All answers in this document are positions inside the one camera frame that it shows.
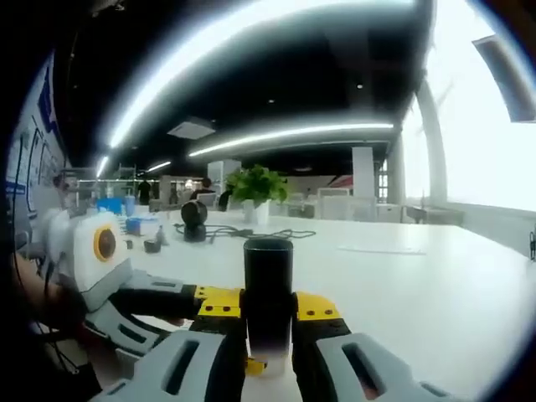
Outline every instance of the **window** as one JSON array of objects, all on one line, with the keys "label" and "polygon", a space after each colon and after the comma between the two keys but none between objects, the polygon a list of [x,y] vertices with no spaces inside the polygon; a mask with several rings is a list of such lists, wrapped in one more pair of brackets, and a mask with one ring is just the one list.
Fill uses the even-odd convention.
[{"label": "window", "polygon": [[378,174],[378,202],[387,203],[387,197],[389,195],[389,178],[387,170],[387,159],[384,160],[384,164],[379,169]]},{"label": "window", "polygon": [[402,123],[401,136],[404,147],[405,197],[413,200],[430,197],[428,144],[415,96]]}]

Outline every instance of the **black cable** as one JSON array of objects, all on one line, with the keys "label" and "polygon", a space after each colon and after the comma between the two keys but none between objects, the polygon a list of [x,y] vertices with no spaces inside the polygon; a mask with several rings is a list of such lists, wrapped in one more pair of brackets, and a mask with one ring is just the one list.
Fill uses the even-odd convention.
[{"label": "black cable", "polygon": [[[184,227],[184,224],[175,224],[175,230],[184,235],[184,232],[181,228]],[[207,228],[217,228],[214,231],[207,231],[207,236],[210,237],[210,244],[213,244],[216,237],[242,237],[244,239],[262,239],[262,238],[273,238],[278,239],[305,239],[317,234],[314,230],[293,230],[293,229],[284,229],[278,232],[263,234],[255,233],[252,229],[237,229],[234,226],[229,226],[227,224],[208,224]]]},{"label": "black cable", "polygon": [[[15,210],[16,210],[16,206],[15,206],[15,204],[17,202],[18,175],[20,174],[20,165],[21,165],[22,158],[23,158],[23,138],[20,137],[20,144],[19,144],[19,149],[18,149],[17,170],[16,170],[16,173],[15,173],[15,184],[14,184],[14,188],[13,188],[13,200],[12,200],[13,208],[12,208],[12,214],[11,214],[11,237],[12,237],[12,240],[13,240],[13,244],[15,244],[15,241],[16,241],[16,239],[15,239],[15,233],[16,233],[16,230],[15,230],[15,216],[16,216],[15,215],[16,214]],[[39,322],[38,314],[36,313],[36,311],[34,310],[34,307],[32,306],[32,304],[29,301],[28,293],[26,292],[26,288],[24,287],[23,278],[20,275],[20,270],[18,268],[16,250],[15,250],[15,253],[13,254],[13,263],[15,265],[15,271],[17,272],[18,282],[20,283],[20,286],[21,286],[21,289],[23,291],[23,294],[25,295],[25,297],[23,299],[27,303],[28,311],[34,313],[34,315],[35,315],[34,322],[36,323],[37,328],[41,332],[41,335],[44,336],[44,330],[41,328],[41,323]],[[55,350],[56,355],[57,355],[58,360],[59,360],[59,363],[62,366],[62,369],[64,371],[68,372],[69,370],[67,369],[67,366],[65,366],[65,362],[61,358],[62,353],[60,352],[60,350],[58,348],[58,344],[56,342],[53,342],[50,345]]]}]

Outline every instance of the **chair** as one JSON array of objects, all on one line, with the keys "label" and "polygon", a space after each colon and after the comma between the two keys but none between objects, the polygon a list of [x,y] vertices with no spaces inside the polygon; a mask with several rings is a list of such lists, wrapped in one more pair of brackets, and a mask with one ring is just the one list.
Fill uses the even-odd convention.
[{"label": "chair", "polygon": [[216,193],[198,194],[197,200],[207,206],[207,209],[214,209],[216,204]]},{"label": "chair", "polygon": [[376,222],[378,220],[378,210],[376,208],[376,198],[352,197],[353,199],[353,220],[358,222]]},{"label": "chair", "polygon": [[327,195],[350,195],[349,188],[319,188],[318,189],[318,198],[327,196]]},{"label": "chair", "polygon": [[349,195],[321,197],[317,206],[320,219],[353,220],[353,197]]},{"label": "chair", "polygon": [[292,193],[289,195],[287,202],[289,204],[301,204],[305,201],[303,193]]},{"label": "chair", "polygon": [[270,216],[288,216],[288,204],[270,201]]}]

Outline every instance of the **led light strip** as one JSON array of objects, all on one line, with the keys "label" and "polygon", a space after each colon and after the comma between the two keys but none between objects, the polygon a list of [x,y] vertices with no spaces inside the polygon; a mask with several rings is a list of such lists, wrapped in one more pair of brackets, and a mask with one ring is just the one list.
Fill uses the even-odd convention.
[{"label": "led light strip", "polygon": [[167,161],[167,162],[164,162],[164,163],[160,163],[157,166],[150,167],[150,168],[148,168],[147,173],[152,172],[153,170],[157,170],[159,168],[163,168],[164,166],[167,166],[169,164],[171,164],[171,161]]},{"label": "led light strip", "polygon": [[305,134],[317,134],[330,131],[362,131],[362,130],[392,130],[393,125],[389,123],[355,123],[355,124],[337,124],[333,126],[313,126],[297,128],[293,130],[268,132],[266,134],[260,134],[256,136],[241,137],[239,139],[222,142],[212,147],[200,149],[188,154],[189,157],[198,157],[209,152],[219,151],[227,148],[235,148],[243,145],[265,142],[269,140],[275,140],[283,137],[303,136]]},{"label": "led light strip", "polygon": [[106,156],[106,157],[103,157],[100,160],[99,167],[97,168],[97,178],[101,176],[101,174],[104,171],[104,168],[106,167],[106,164],[108,163],[109,159],[110,158],[108,158],[108,156]]}]

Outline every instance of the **green plant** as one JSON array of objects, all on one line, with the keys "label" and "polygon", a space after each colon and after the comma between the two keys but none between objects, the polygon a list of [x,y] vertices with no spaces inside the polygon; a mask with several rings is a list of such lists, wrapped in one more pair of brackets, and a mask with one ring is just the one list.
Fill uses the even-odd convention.
[{"label": "green plant", "polygon": [[261,165],[231,173],[227,185],[233,188],[234,200],[252,199],[256,208],[268,199],[283,202],[288,197],[286,180]]}]

